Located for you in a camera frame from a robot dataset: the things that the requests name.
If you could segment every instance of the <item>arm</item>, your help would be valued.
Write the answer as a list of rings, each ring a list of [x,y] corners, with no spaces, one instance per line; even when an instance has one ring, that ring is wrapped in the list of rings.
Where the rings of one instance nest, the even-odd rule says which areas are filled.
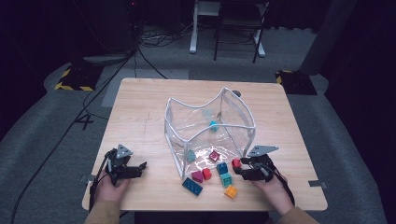
[[[120,201],[130,182],[131,179],[124,179],[115,187],[111,184],[110,177],[105,175],[99,182],[95,204],[85,223],[120,223]]]
[[[317,223],[311,216],[298,207],[294,207],[289,194],[283,189],[282,183],[276,178],[272,178],[269,182],[251,181],[251,183],[262,191],[265,198],[282,216],[279,220],[280,224],[289,223]]]

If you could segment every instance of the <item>wooden table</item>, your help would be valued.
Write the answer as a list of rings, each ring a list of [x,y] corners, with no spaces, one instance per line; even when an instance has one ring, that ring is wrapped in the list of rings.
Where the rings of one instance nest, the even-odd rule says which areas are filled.
[[[269,156],[289,180],[296,205],[304,210],[322,211],[327,202],[321,187],[310,187],[318,180],[304,140],[290,108],[287,96],[278,84],[125,78],[109,118],[92,174],[96,175],[104,155],[123,144],[134,152],[128,165],[147,161],[141,178],[133,179],[122,210],[134,211],[269,211],[272,206],[249,181],[229,173],[238,189],[234,199],[224,195],[216,169],[212,178],[200,184],[204,189],[197,197],[182,187],[164,135],[164,113],[167,100],[174,97],[188,105],[203,105],[227,87],[242,93],[256,122],[255,145],[278,146]],[[89,187],[82,205],[89,207]]]

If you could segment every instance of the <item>electronics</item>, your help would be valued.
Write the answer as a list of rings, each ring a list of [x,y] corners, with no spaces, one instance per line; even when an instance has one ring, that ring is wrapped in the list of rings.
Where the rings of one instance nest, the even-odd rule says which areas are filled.
[[[104,51],[133,51],[143,30],[139,1],[87,0],[87,3]]]

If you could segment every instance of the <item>toy block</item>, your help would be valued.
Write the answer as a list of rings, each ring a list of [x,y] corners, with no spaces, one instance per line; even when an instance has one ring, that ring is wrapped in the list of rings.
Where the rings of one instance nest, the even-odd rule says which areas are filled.
[[[227,164],[225,162],[222,162],[222,163],[218,164],[216,166],[216,169],[218,169],[219,175],[223,175],[223,174],[228,173],[228,167],[227,167]]]
[[[195,152],[189,149],[189,152],[187,153],[187,161],[193,162],[195,161],[195,159],[196,159]]]
[[[224,194],[227,195],[229,198],[233,199],[236,196],[236,188],[232,185],[229,185],[227,189],[224,191]]]
[[[204,181],[204,176],[201,171],[195,171],[191,174],[193,180],[202,183]]]
[[[211,110],[211,109],[205,109],[205,110],[203,110],[202,111],[202,115],[204,115],[204,117],[206,118],[206,119],[212,119],[212,117],[213,117],[213,110]]]
[[[202,170],[202,175],[204,176],[205,180],[208,180],[210,179],[210,177],[212,177],[212,173],[210,173],[210,170],[208,168]]]
[[[216,126],[216,124],[218,124],[218,123],[215,122],[214,120],[210,121],[209,126],[214,126],[214,127],[210,128],[210,130],[212,130],[213,132],[217,132],[219,129],[219,126]]]
[[[195,196],[198,196],[203,189],[199,184],[195,183],[188,177],[186,178],[186,180],[183,182],[182,185],[184,188],[189,190],[191,193],[195,194]]]
[[[231,164],[234,168],[240,168],[242,166],[241,161],[238,158],[233,159]]]
[[[209,155],[209,159],[212,161],[218,161],[220,159],[220,154],[217,151],[213,150]]]
[[[226,188],[227,186],[229,186],[233,183],[233,180],[231,179],[231,175],[229,173],[220,175],[220,179],[221,179],[221,183],[224,188]]]

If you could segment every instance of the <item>gray carpet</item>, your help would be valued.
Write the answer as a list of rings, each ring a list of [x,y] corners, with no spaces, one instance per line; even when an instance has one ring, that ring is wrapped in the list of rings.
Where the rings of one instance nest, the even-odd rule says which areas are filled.
[[[218,60],[214,62],[213,32],[213,29],[205,29],[199,34],[196,54],[189,54],[189,35],[165,47],[140,48],[157,69],[182,71],[183,77],[178,78],[188,74],[190,79],[276,82],[275,71],[298,69],[315,38],[309,30],[269,30],[262,38],[266,56],[258,58],[255,64],[251,62],[251,48],[237,47],[233,51],[234,46],[225,45],[219,48]],[[114,96],[117,85],[91,93],[55,91],[53,88],[66,66],[49,74],[44,83],[48,93],[18,120],[0,143],[0,223],[9,223],[22,189],[57,146],[83,108],[83,102],[87,104],[99,93],[87,108],[94,114],[93,123],[85,131],[83,124],[71,126],[21,198],[15,223],[82,223],[88,214],[81,207],[85,184],[79,178],[92,170],[107,123],[101,118],[108,118],[111,112],[108,107],[111,103],[102,104],[106,97]],[[104,83],[117,66],[106,67],[98,85]],[[121,69],[120,75],[134,76],[135,68],[137,75],[143,70],[152,71],[137,53]],[[346,128],[323,95],[327,80],[320,75],[311,79],[317,96],[288,96],[319,180],[329,186],[324,190],[329,208],[324,212],[310,212],[310,215],[321,223],[386,223],[376,184]],[[133,214],[123,217],[121,223],[134,223]]]

